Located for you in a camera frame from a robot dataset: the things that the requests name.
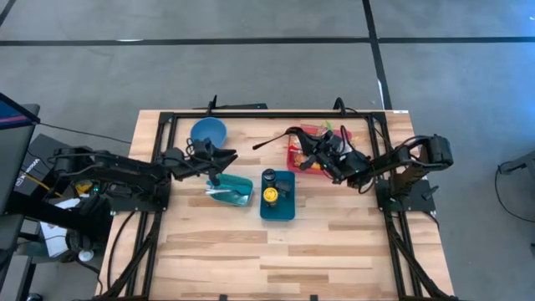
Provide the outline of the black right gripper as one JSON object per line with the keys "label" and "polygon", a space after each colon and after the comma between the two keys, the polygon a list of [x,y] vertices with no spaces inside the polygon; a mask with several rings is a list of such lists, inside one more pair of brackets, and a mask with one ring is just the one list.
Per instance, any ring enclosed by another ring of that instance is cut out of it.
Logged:
{"label": "black right gripper", "polygon": [[355,150],[344,137],[335,135],[331,130],[315,136],[299,128],[298,139],[303,153],[316,153],[316,158],[298,155],[300,171],[322,170],[333,184],[340,185],[345,181],[348,187],[354,189],[372,181],[369,157]]}

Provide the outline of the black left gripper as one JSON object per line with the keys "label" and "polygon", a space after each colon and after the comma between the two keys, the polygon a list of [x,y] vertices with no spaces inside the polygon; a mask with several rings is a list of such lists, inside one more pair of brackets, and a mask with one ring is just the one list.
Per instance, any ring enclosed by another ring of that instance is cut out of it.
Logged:
{"label": "black left gripper", "polygon": [[211,183],[218,186],[218,174],[235,161],[237,151],[219,149],[209,138],[188,139],[186,142],[185,151],[172,147],[160,156],[160,177],[173,176],[182,181],[192,176],[207,175]]}

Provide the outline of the red plastic bin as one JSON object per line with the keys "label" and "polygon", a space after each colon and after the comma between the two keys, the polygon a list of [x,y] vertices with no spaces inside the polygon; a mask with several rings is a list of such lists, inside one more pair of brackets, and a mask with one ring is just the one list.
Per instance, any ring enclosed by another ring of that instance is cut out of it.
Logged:
{"label": "red plastic bin", "polygon": [[[300,125],[300,128],[304,132],[314,136],[321,136],[327,130],[332,130],[332,126],[329,122],[325,121],[321,125]],[[300,141],[296,135],[291,135],[288,137],[288,152],[287,152],[287,168],[290,171],[296,173],[306,173],[312,175],[323,175],[321,171],[320,164],[313,163],[310,168],[307,170],[300,170],[299,166],[301,163],[305,162],[307,157],[303,155],[303,150],[300,145]]]}

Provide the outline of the teal plastic bin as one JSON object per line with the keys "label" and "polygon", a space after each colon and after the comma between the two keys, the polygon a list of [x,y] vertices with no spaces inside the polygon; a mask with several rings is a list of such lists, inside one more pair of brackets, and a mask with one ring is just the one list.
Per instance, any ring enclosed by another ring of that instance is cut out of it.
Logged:
{"label": "teal plastic bin", "polygon": [[247,178],[240,177],[240,176],[234,176],[234,175],[228,175],[228,174],[220,174],[218,176],[218,180],[220,185],[216,186],[211,181],[207,181],[206,184],[208,185],[207,189],[221,189],[221,184],[238,184],[238,185],[247,185],[252,188],[252,193],[249,196],[239,196],[231,193],[221,193],[221,194],[215,194],[215,195],[208,195],[212,199],[214,199],[217,202],[221,202],[227,205],[232,205],[236,207],[246,207],[248,203],[250,202],[253,194],[253,182]]}

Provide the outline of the black spoon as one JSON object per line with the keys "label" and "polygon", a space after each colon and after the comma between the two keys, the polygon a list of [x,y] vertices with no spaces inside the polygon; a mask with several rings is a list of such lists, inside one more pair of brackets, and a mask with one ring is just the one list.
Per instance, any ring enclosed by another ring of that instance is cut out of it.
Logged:
{"label": "black spoon", "polygon": [[278,139],[284,137],[285,135],[300,135],[302,132],[303,132],[303,130],[300,127],[289,127],[281,135],[276,136],[276,137],[272,138],[271,140],[267,140],[267,141],[264,141],[262,143],[256,144],[256,145],[254,145],[252,147],[252,149],[255,151],[255,150],[265,146],[266,144],[269,144],[269,143],[271,143],[271,142],[273,142],[275,140],[278,140]]}

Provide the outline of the yellow-lid seasoning jar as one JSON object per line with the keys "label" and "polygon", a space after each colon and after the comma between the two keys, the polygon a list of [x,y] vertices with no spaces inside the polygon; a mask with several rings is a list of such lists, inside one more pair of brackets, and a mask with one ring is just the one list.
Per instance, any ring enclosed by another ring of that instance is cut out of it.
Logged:
{"label": "yellow-lid seasoning jar", "polygon": [[275,187],[267,187],[262,193],[262,199],[267,207],[275,207],[278,203],[278,190]]}

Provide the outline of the blue rectangular plastic bin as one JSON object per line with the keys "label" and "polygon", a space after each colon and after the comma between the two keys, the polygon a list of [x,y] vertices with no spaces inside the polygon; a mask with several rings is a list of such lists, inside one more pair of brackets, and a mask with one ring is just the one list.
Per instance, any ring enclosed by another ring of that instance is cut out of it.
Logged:
{"label": "blue rectangular plastic bin", "polygon": [[289,198],[282,198],[279,195],[277,205],[267,207],[262,199],[262,193],[267,187],[261,181],[260,216],[266,221],[288,222],[293,220],[296,215],[295,175],[291,171],[276,171],[276,181],[289,181],[292,185],[291,195]]}

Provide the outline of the blue round bowl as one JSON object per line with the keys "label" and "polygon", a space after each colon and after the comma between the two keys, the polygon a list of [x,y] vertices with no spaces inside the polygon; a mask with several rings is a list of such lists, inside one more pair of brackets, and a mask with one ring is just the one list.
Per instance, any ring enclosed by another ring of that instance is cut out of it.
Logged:
{"label": "blue round bowl", "polygon": [[215,147],[221,148],[227,138],[227,127],[218,118],[206,117],[198,120],[191,127],[190,138],[192,140],[209,139]]}

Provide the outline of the black cardboard box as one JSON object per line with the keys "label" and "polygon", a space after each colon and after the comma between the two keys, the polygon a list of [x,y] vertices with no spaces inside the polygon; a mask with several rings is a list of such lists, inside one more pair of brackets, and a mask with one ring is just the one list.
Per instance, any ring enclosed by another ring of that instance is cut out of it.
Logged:
{"label": "black cardboard box", "polygon": [[69,145],[50,136],[39,134],[24,153],[23,163],[13,190],[37,198],[61,197],[70,184],[55,175],[53,164],[48,161],[48,158],[54,154],[55,150],[66,147]]}

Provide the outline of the white paper sheet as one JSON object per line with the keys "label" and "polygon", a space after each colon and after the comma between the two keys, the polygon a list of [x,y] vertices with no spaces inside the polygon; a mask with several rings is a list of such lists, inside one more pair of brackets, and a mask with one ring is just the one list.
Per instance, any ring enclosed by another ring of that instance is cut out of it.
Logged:
{"label": "white paper sheet", "polygon": [[[55,206],[62,209],[71,209],[76,207],[78,204],[80,204],[79,198],[71,198],[57,202]],[[51,258],[56,258],[68,250],[67,243],[65,242],[68,231],[66,228],[47,222],[40,222],[39,225],[41,228],[41,233],[45,239],[48,255]]]}

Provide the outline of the dark computer monitor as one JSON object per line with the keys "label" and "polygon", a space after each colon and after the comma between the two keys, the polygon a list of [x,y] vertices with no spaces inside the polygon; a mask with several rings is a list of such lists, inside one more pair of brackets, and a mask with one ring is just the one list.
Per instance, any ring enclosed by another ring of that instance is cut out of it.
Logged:
{"label": "dark computer monitor", "polygon": [[35,126],[36,104],[20,105],[0,92],[0,215],[8,205]]}

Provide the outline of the black aluminium table frame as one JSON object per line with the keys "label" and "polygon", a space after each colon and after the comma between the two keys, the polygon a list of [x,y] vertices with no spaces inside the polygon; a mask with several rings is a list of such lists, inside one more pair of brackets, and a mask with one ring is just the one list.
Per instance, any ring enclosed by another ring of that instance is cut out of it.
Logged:
{"label": "black aluminium table frame", "polygon": [[130,157],[153,162],[186,147],[205,116],[227,127],[224,146],[238,158],[229,175],[253,182],[246,207],[205,194],[206,176],[171,182],[167,210],[117,213],[94,301],[395,300],[456,301],[442,290],[449,274],[426,176],[400,201],[386,196],[390,172],[364,193],[323,173],[296,173],[296,215],[288,222],[260,216],[261,176],[287,168],[288,137],[253,150],[289,127],[329,121],[347,131],[356,150],[375,158],[413,133],[408,115],[393,111],[207,110],[140,112]]}

